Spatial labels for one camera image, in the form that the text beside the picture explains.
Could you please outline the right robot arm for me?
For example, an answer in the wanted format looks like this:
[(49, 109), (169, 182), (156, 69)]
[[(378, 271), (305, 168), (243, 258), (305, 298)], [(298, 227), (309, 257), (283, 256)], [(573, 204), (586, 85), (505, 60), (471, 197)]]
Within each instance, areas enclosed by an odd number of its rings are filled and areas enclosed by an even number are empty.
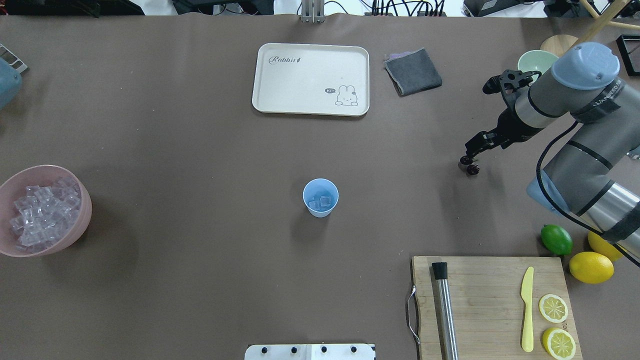
[(638, 265), (639, 196), (609, 176), (623, 157), (639, 157), (639, 91), (619, 76), (620, 68), (609, 47), (583, 42), (544, 73), (507, 69), (490, 77), (482, 91), (499, 93), (506, 108), (494, 129), (466, 142), (460, 164), (477, 174), (478, 154), (526, 142), (569, 114), (573, 136), (546, 165), (542, 152), (527, 191)]

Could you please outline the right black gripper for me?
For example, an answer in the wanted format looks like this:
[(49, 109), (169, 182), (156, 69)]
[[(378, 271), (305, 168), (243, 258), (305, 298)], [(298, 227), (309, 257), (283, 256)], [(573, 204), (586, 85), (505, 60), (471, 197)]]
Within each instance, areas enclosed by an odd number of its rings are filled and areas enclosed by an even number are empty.
[(466, 142), (465, 155), (475, 158), (495, 148), (505, 150), (514, 143), (528, 141), (542, 130), (543, 128), (526, 124), (514, 111), (507, 108), (499, 115), (494, 131), (480, 131)]

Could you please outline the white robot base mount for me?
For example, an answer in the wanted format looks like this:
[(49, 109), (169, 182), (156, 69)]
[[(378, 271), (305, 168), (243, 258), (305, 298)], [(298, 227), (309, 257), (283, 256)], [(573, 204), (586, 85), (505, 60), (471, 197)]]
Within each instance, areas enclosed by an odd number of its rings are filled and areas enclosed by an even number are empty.
[(374, 344), (308, 343), (253, 344), (244, 353), (245, 360), (375, 360)]

